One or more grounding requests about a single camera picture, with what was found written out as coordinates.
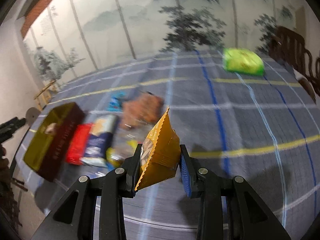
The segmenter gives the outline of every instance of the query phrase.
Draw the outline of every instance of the blue and white package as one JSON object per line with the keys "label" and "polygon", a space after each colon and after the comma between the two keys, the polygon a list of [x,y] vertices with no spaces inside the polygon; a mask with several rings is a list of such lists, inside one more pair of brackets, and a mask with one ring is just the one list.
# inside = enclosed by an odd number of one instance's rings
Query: blue and white package
{"label": "blue and white package", "polygon": [[106,150],[111,146],[118,116],[109,114],[99,117],[92,126],[81,162],[87,165],[106,167]]}

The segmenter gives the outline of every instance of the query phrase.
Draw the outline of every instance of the gray checkered tablecloth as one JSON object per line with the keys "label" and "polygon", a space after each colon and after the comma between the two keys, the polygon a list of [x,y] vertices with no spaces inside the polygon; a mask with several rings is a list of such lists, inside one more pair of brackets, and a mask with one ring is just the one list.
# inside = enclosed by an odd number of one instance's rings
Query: gray checkered tablecloth
{"label": "gray checkered tablecloth", "polygon": [[[74,101],[88,112],[85,122],[92,122],[107,113],[116,91],[134,98],[143,90],[170,105],[171,125],[190,155],[219,176],[243,176],[292,240],[300,239],[320,209],[320,111],[278,63],[266,58],[264,65],[264,77],[228,73],[218,51],[181,52],[119,64],[67,83],[16,155],[36,203],[47,212],[79,176],[107,172],[64,163],[54,183],[32,172],[22,158],[46,114]],[[195,238],[199,200],[186,197],[178,172],[123,202],[128,239]],[[96,215],[99,210],[98,200]]]}

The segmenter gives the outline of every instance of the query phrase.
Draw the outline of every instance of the silver bolt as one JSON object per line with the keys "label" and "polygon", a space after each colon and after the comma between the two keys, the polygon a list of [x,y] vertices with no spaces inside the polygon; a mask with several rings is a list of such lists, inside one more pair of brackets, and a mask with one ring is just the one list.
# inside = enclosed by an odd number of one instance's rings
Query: silver bolt
{"label": "silver bolt", "polygon": [[116,174],[122,174],[122,173],[124,173],[124,168],[117,168],[117,169],[115,170],[115,173],[116,173]]}
{"label": "silver bolt", "polygon": [[206,168],[200,168],[199,169],[199,173],[200,174],[207,174],[208,173],[208,170]]}
{"label": "silver bolt", "polygon": [[79,178],[79,181],[80,182],[86,182],[88,180],[88,177],[87,176],[81,176],[80,178]]}
{"label": "silver bolt", "polygon": [[235,181],[238,183],[242,183],[243,182],[243,178],[241,176],[236,176],[235,177]]}

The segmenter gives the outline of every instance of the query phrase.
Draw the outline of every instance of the open box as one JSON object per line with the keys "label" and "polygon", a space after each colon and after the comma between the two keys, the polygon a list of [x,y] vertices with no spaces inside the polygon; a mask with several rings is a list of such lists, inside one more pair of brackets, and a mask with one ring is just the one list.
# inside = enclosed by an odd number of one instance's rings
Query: open box
{"label": "open box", "polygon": [[[52,109],[32,139],[24,155],[24,162],[38,175],[52,182],[65,158],[76,127],[82,123],[84,116],[74,102]],[[57,124],[54,135],[45,133],[51,123]]]}

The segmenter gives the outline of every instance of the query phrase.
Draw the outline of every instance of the green tissue pack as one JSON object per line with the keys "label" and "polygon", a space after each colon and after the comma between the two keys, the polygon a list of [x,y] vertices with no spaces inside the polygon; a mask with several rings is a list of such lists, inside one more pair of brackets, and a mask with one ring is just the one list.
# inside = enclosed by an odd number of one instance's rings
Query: green tissue pack
{"label": "green tissue pack", "polygon": [[262,76],[262,59],[248,49],[224,49],[223,67],[226,71]]}

